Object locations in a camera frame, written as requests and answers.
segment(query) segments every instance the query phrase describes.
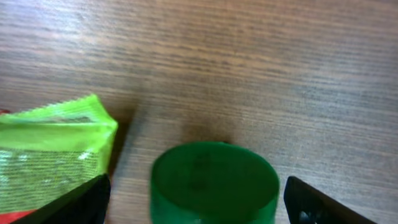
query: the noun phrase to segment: wood surface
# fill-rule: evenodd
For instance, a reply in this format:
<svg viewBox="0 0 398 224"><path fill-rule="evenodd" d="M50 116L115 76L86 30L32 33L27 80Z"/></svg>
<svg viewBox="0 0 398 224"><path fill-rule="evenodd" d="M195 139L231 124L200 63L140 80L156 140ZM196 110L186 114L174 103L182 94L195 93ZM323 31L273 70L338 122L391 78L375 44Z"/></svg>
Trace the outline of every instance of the wood surface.
<svg viewBox="0 0 398 224"><path fill-rule="evenodd" d="M0 2L0 108L93 92L120 122L111 224L150 223L152 162L197 140L397 223L397 61L395 0Z"/></svg>

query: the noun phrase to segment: brown wooden background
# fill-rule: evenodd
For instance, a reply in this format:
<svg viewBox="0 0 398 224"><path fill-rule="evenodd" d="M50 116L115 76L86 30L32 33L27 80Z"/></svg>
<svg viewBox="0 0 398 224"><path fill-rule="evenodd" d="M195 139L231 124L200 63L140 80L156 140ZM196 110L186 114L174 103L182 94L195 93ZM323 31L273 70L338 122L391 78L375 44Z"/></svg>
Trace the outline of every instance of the brown wooden background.
<svg viewBox="0 0 398 224"><path fill-rule="evenodd" d="M94 92L121 123L112 224L150 223L151 163L194 140L396 223L397 61L395 0L0 2L0 108Z"/></svg>

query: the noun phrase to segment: snack package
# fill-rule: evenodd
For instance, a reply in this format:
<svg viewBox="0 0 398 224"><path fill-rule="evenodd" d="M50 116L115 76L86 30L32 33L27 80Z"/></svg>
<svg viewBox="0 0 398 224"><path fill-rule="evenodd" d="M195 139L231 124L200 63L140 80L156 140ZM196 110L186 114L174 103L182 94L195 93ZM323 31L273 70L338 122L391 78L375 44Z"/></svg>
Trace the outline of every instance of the snack package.
<svg viewBox="0 0 398 224"><path fill-rule="evenodd" d="M117 127L96 95L0 115L0 224L107 173Z"/></svg>

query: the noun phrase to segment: green packet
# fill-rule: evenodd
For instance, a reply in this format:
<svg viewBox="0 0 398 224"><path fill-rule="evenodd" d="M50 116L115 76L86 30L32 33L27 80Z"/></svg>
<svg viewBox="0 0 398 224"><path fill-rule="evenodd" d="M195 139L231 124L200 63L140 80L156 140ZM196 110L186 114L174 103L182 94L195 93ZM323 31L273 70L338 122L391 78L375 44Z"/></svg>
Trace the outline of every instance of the green packet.
<svg viewBox="0 0 398 224"><path fill-rule="evenodd" d="M38 209L107 173L117 128L96 95L0 115L0 214Z"/></svg>

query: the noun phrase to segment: bright green plastic bag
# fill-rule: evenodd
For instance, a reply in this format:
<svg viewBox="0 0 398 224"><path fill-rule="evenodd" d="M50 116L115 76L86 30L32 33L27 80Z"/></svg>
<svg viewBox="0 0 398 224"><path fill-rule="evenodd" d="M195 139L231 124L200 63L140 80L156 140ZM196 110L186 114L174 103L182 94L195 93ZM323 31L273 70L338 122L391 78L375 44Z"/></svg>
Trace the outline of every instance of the bright green plastic bag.
<svg viewBox="0 0 398 224"><path fill-rule="evenodd" d="M0 116L0 215L43 207L107 172L117 122L96 95Z"/></svg>

